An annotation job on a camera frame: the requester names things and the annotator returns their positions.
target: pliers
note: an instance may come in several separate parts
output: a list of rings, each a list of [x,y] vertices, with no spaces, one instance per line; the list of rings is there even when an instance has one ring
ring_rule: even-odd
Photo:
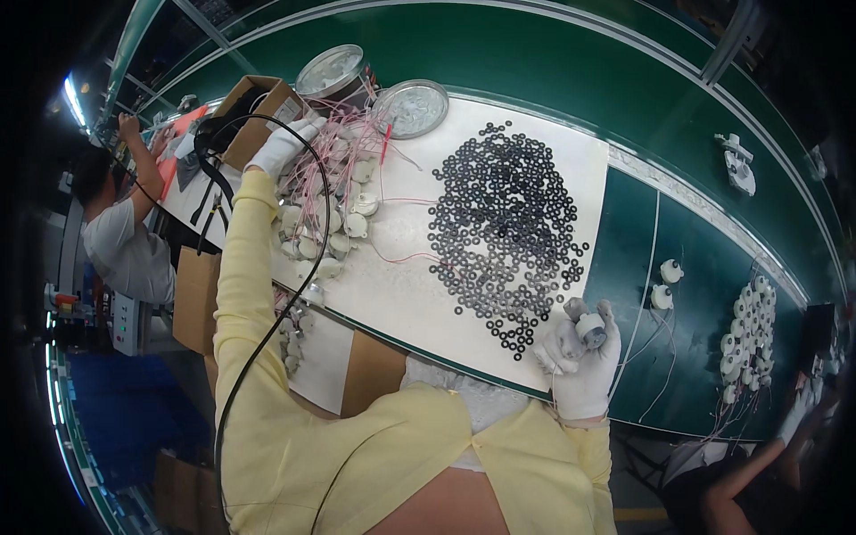
[[[211,226],[211,220],[214,218],[214,212],[220,212],[220,218],[223,220],[223,233],[225,234],[227,230],[229,230],[229,220],[226,219],[226,212],[223,211],[223,205],[221,201],[223,200],[223,192],[217,192],[214,195],[214,202],[211,203],[211,211],[208,212],[208,218],[205,220],[205,226],[202,227],[202,234],[199,235],[199,244],[196,246],[196,256],[202,254],[202,241],[205,239],[205,235],[208,234],[208,228]]]

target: green workbench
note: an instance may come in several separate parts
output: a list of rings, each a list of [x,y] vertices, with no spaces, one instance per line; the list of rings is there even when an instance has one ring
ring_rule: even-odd
[[[615,321],[621,330],[622,355],[630,345],[639,317],[628,354],[632,356],[660,325],[652,313],[663,316],[663,311],[651,311],[648,298],[651,285],[663,283],[660,264],[668,259],[681,263],[686,275],[670,285],[675,303],[675,368],[669,386],[641,424],[705,437],[714,425],[710,413],[716,405],[716,389],[722,389],[719,342],[730,330],[734,318],[732,305],[740,289],[749,282],[755,266],[740,247],[674,199],[659,194],[657,209],[657,196],[657,190],[643,182],[616,169],[609,170],[584,299],[589,306],[600,299],[612,302]],[[651,280],[646,286],[657,214],[657,242]],[[800,321],[799,308],[786,292],[779,291],[773,342],[776,365],[771,389],[762,389],[756,413],[747,412],[725,430],[723,437],[737,437],[742,432],[743,439],[759,440],[775,429],[786,385],[796,372]],[[609,416],[639,424],[639,417],[663,388],[671,361],[671,341],[664,331],[626,364],[614,387]]]
[[[567,5],[616,21],[679,53],[696,68],[713,50],[687,25],[633,0],[568,1]],[[262,9],[227,33],[230,39],[317,2]],[[294,80],[320,51],[357,43],[390,86],[429,78],[447,86],[491,92],[553,110],[574,122],[596,125],[599,137],[626,147],[679,176],[744,225],[790,271],[809,303],[840,302],[831,276],[832,256],[823,235],[785,170],[761,140],[710,93],[666,64],[619,40],[576,24],[516,9],[462,3],[408,3],[359,9],[286,27],[240,47],[261,73]],[[202,57],[203,49],[197,57]],[[208,63],[167,93],[178,101],[195,93],[202,101],[222,97],[245,74],[228,57]],[[799,171],[836,244],[841,226],[811,162],[789,126],[766,97],[734,65],[720,85],[770,132]],[[154,113],[156,105],[146,110]],[[735,133],[755,155],[758,192],[746,197],[729,186],[722,149],[714,134]],[[651,256],[657,192],[611,170],[600,235],[586,298],[616,303],[624,342],[636,324]],[[713,418],[719,374],[719,338],[730,320],[730,303],[751,273],[752,259],[700,217],[661,195],[655,264],[683,259],[687,278],[675,290],[678,358],[657,405],[642,424],[704,436]],[[764,400],[744,438],[763,438],[781,410],[784,385],[793,371],[800,313],[780,292],[776,368],[772,399]],[[643,311],[633,345],[641,347],[657,327]],[[671,362],[667,336],[627,365],[615,390],[610,416],[636,422],[665,382]],[[725,436],[740,434],[743,421]]]

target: pile of washers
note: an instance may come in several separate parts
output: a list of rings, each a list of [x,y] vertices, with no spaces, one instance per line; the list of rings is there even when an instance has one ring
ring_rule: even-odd
[[[455,314],[473,309],[520,360],[538,320],[564,301],[550,296],[560,288],[557,277],[566,291],[578,282],[590,246],[574,242],[577,206],[552,149],[525,134],[507,136],[511,126],[488,122],[481,141],[465,141],[433,170],[445,192],[428,209],[428,240],[440,258],[429,272],[457,297]]]

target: man in white t-shirt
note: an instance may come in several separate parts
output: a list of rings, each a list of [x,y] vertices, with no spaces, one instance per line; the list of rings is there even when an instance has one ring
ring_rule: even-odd
[[[86,219],[83,247],[95,271],[116,292],[153,305],[169,304],[175,298],[169,245],[143,224],[163,191],[156,157],[166,143],[158,133],[153,147],[157,154],[152,155],[140,137],[137,118],[125,114],[119,115],[119,139],[137,164],[137,181],[124,199],[116,202],[107,149],[87,148],[74,169],[71,191]]]

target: cardboard box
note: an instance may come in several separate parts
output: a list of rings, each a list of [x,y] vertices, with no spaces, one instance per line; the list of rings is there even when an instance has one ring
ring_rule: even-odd
[[[155,462],[155,516],[158,524],[200,535],[226,535],[217,507],[214,471],[195,467],[163,453]]]
[[[404,349],[355,330],[342,392],[341,416],[356,416],[378,397],[397,392],[407,371],[406,360]]]
[[[282,79],[248,74],[232,88],[232,91],[229,92],[213,116],[224,116],[232,105],[241,98],[241,95],[253,86],[261,86],[270,91],[253,111],[254,113],[272,116],[288,124],[291,121],[301,119],[304,110],[308,110],[303,99]],[[265,144],[270,133],[277,128],[274,123],[271,123],[270,126],[267,123],[263,119],[248,120],[238,131],[229,148],[226,149],[223,154],[223,161],[235,169],[244,169],[247,162]]]
[[[220,255],[182,247],[175,276],[172,336],[198,354],[214,354],[214,311],[217,309],[217,279]]]

